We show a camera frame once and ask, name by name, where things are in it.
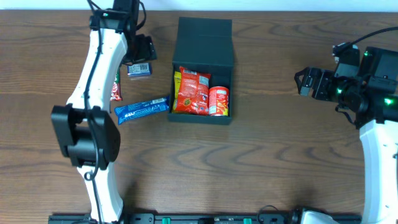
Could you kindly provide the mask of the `small blue grey box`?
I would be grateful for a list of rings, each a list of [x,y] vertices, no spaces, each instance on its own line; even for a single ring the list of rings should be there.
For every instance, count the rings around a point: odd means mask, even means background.
[[[127,67],[127,75],[129,77],[141,77],[152,74],[152,67],[149,62],[137,63]]]

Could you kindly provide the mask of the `yellow snack bag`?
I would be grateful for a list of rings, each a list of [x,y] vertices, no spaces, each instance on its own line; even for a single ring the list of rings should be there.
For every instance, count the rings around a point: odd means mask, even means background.
[[[177,107],[177,100],[178,100],[178,93],[179,93],[180,84],[181,84],[181,77],[182,77],[182,74],[180,72],[175,72],[174,73],[174,103],[173,103],[173,110],[175,110],[176,107]]]

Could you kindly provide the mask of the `red snack bag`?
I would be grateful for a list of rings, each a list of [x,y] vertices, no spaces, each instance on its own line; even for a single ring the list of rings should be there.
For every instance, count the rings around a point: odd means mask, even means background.
[[[175,95],[174,113],[209,115],[209,83],[211,75],[180,67],[178,94]]]

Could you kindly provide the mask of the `red chips can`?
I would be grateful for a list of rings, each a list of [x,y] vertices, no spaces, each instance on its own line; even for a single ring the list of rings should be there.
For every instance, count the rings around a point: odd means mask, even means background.
[[[229,89],[214,86],[209,89],[209,115],[229,116]]]

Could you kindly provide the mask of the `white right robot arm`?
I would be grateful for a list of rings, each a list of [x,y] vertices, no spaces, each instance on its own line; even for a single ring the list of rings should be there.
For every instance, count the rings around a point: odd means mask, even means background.
[[[298,93],[337,104],[359,130],[364,154],[364,210],[360,223],[397,222],[397,52],[350,47],[334,71],[307,67],[295,74]]]

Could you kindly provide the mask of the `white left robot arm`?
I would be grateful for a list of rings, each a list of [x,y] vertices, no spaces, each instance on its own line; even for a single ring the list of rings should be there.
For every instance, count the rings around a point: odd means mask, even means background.
[[[64,106],[54,106],[51,120],[64,157],[82,176],[91,203],[87,223],[119,223],[124,202],[118,192],[114,162],[121,136],[110,117],[111,90],[121,64],[131,62],[151,43],[136,32],[135,9],[93,11],[90,47],[72,95]]]

